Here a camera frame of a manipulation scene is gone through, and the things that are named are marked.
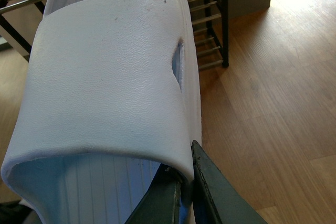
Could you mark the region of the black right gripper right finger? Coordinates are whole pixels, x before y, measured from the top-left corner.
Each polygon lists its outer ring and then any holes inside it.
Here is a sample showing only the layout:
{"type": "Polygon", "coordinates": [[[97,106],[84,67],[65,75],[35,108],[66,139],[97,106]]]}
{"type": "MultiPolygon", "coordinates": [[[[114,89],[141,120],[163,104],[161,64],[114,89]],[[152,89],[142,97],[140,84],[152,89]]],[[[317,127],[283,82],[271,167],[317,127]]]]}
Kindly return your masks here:
{"type": "Polygon", "coordinates": [[[196,223],[266,223],[235,190],[197,141],[192,142],[196,223]]]}

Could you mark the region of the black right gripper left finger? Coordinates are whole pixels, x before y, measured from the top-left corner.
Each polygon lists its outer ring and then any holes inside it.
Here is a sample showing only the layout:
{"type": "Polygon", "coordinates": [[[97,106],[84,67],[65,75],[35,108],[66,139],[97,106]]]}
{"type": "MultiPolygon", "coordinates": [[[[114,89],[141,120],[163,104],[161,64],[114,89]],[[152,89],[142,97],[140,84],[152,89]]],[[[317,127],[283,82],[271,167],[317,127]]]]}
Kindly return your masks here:
{"type": "Polygon", "coordinates": [[[161,165],[147,192],[126,223],[179,223],[182,178],[170,166],[161,165]]]}

